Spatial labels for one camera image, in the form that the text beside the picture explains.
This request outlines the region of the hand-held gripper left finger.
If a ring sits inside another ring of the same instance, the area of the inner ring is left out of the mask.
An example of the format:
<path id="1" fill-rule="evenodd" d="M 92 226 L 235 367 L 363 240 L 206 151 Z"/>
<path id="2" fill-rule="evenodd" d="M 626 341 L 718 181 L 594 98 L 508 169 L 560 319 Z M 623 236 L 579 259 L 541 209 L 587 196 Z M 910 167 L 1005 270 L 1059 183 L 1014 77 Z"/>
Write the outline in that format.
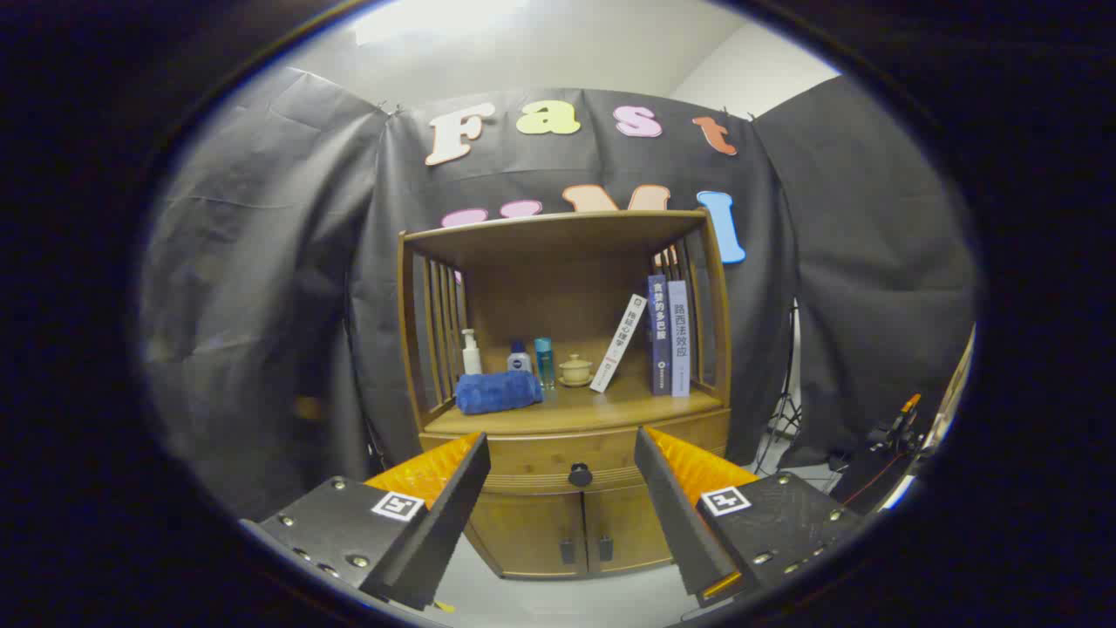
<path id="1" fill-rule="evenodd" d="M 468 433 L 368 480 L 335 474 L 241 526 L 331 588 L 422 611 L 434 603 L 490 468 L 485 433 Z"/>

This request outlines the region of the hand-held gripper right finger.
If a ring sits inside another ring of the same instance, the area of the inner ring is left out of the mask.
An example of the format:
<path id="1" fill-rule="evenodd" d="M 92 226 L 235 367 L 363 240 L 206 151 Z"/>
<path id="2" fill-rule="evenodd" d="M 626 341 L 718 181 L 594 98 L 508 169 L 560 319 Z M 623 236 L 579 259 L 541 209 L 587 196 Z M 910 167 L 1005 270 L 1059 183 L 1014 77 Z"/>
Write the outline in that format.
<path id="1" fill-rule="evenodd" d="M 864 518 L 796 474 L 758 477 L 662 429 L 634 452 L 686 592 L 753 597 L 848 545 Z"/>

